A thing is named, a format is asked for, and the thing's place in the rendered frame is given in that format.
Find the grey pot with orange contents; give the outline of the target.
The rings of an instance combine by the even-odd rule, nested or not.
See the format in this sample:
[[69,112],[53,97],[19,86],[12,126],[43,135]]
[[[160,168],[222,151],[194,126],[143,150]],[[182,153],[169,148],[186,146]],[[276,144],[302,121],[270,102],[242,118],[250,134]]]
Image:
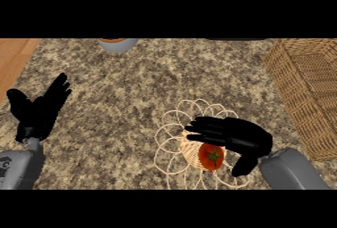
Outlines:
[[99,38],[102,49],[111,53],[123,53],[129,51],[137,43],[136,38]]

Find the brown wicker basket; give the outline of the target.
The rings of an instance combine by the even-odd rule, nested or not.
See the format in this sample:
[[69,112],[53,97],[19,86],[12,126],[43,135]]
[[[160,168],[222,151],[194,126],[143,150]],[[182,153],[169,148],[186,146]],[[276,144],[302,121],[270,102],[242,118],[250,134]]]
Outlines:
[[337,38],[279,38],[263,62],[307,156],[337,159]]

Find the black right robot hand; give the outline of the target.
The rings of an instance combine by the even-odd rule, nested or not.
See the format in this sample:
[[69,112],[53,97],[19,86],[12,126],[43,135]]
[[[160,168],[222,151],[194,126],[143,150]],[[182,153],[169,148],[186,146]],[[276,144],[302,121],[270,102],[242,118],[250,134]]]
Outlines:
[[270,154],[270,133],[241,118],[197,117],[185,130],[192,132],[186,136],[189,141],[222,146],[241,155],[232,169],[234,177],[248,175],[259,164],[259,158]]

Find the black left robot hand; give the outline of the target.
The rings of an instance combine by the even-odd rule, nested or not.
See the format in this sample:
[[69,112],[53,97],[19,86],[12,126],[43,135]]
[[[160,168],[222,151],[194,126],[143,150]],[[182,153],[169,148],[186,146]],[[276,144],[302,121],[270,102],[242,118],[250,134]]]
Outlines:
[[43,141],[49,137],[58,112],[72,92],[68,87],[67,74],[61,73],[44,95],[38,96],[34,101],[18,89],[12,88],[6,91],[10,112],[18,119],[16,141],[19,143],[24,143],[30,138],[37,138]]

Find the red tomato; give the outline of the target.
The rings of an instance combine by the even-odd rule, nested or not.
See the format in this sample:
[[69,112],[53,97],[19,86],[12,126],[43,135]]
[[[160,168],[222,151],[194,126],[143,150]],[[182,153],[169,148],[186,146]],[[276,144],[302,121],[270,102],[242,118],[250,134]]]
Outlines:
[[223,165],[223,148],[203,143],[198,149],[198,161],[207,170],[217,170]]

